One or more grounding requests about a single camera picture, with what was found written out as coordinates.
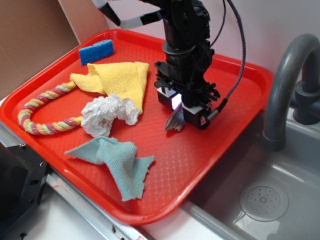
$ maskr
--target yellow towel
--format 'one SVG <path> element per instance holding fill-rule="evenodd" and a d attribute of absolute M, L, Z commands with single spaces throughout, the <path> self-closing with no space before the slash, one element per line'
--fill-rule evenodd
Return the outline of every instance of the yellow towel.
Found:
<path fill-rule="evenodd" d="M 130 98 L 143 112 L 143 101 L 147 85 L 148 63 L 121 62 L 88 64 L 87 75 L 72 73 L 70 80 L 83 91 L 116 94 L 122 100 Z"/>

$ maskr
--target sink drain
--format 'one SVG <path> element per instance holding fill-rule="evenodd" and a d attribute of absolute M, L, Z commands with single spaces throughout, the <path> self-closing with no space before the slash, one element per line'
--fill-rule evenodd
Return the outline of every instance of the sink drain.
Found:
<path fill-rule="evenodd" d="M 240 205 L 249 217 L 270 222 L 285 214 L 289 201 L 286 192 L 274 182 L 255 181 L 242 190 Z"/>

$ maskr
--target teal rag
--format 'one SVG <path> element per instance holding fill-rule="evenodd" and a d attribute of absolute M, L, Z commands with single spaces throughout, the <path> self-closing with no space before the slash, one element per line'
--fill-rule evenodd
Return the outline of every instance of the teal rag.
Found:
<path fill-rule="evenodd" d="M 135 158 L 137 147 L 133 142 L 118 142 L 114 137 L 96 137 L 66 154 L 93 164 L 106 164 L 120 190 L 122 201 L 141 199 L 144 180 L 155 157 Z"/>

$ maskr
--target rope toy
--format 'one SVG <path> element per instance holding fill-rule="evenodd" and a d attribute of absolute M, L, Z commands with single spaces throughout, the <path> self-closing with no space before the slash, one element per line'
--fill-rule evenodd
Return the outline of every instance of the rope toy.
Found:
<path fill-rule="evenodd" d="M 82 116 L 71 117 L 63 121 L 48 124 L 39 124 L 31 121 L 31 115 L 37 108 L 40 108 L 49 101 L 55 100 L 58 97 L 69 93 L 76 87 L 77 85 L 73 81 L 70 81 L 68 83 L 58 85 L 54 89 L 43 92 L 36 98 L 31 99 L 22 107 L 18 114 L 18 122 L 21 128 L 27 133 L 33 135 L 55 135 L 80 126 Z"/>

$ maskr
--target sink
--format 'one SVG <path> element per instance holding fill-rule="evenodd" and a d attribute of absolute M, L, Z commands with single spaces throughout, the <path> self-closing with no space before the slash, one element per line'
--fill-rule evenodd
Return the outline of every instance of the sink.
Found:
<path fill-rule="evenodd" d="M 319 239 L 320 131 L 287 120 L 285 149 L 269 152 L 263 123 L 261 112 L 188 200 L 243 239 Z"/>

